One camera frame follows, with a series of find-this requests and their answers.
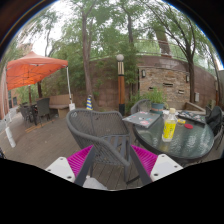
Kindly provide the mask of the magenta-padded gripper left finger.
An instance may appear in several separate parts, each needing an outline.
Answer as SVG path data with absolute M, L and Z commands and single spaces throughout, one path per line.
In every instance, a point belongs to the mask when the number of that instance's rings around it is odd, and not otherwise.
M 59 157 L 51 165 L 46 168 L 46 171 L 59 176 L 65 180 L 82 186 L 86 180 L 86 176 L 95 155 L 95 148 L 90 145 L 73 155 Z

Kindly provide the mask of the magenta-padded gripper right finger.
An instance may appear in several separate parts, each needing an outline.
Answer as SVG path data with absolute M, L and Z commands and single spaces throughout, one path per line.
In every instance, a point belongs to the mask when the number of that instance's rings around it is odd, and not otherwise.
M 143 185 L 148 185 L 182 169 L 181 165 L 166 154 L 155 155 L 135 145 L 131 146 L 130 155 Z

